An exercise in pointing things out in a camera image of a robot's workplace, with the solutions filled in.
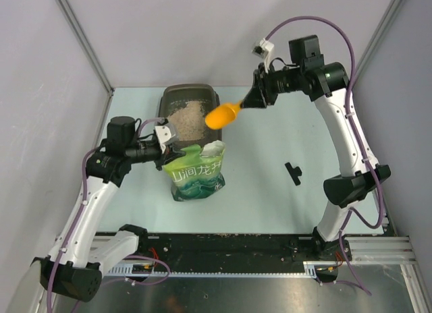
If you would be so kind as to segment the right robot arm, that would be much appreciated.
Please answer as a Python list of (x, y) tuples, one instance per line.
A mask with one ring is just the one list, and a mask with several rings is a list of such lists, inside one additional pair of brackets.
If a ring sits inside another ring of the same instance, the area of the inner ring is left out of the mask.
[(348, 101), (348, 75), (339, 62), (326, 63), (315, 35), (289, 42), (291, 64), (281, 70), (272, 66), (273, 43), (263, 38), (252, 52), (262, 58), (253, 72), (252, 87), (240, 103), (242, 109), (265, 109), (282, 93), (303, 92), (320, 112), (335, 147), (339, 175), (326, 179), (327, 206), (313, 229), (311, 251), (327, 260), (338, 247), (340, 229), (350, 210), (377, 189), (391, 174), (370, 150), (354, 103)]

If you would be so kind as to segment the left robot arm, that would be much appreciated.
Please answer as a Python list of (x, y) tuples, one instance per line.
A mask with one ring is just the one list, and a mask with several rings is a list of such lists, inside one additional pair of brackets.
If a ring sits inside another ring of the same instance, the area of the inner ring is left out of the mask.
[(49, 254), (39, 258), (40, 283), (54, 293), (89, 302), (102, 278), (128, 256), (140, 259), (149, 251), (147, 230), (127, 224), (105, 245), (92, 250), (94, 236), (112, 197), (132, 166), (153, 162), (157, 170), (182, 157), (178, 133), (164, 117), (141, 121), (113, 117), (107, 135), (82, 161), (82, 187), (63, 231)]

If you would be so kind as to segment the yellow plastic scoop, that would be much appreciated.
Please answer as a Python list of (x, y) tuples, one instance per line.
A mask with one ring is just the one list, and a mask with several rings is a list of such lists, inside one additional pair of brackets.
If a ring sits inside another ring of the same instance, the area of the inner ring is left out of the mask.
[(241, 109), (242, 101), (219, 105), (206, 115), (205, 124), (212, 130), (220, 130), (235, 121)]

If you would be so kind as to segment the green litter bag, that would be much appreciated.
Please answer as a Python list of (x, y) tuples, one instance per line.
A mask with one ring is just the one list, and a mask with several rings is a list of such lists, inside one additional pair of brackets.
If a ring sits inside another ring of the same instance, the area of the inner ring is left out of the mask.
[(203, 147), (193, 144), (185, 155), (164, 165), (172, 180), (171, 195), (177, 202), (208, 198), (225, 186), (221, 173), (225, 143), (216, 140)]

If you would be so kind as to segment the black bag clip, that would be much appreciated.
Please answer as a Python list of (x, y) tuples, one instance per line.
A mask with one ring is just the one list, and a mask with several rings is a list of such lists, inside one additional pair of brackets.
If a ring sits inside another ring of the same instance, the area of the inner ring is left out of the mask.
[(287, 169), (292, 181), (295, 186), (299, 186), (301, 184), (300, 177), (302, 176), (302, 170), (299, 166), (293, 166), (290, 162), (284, 164)]

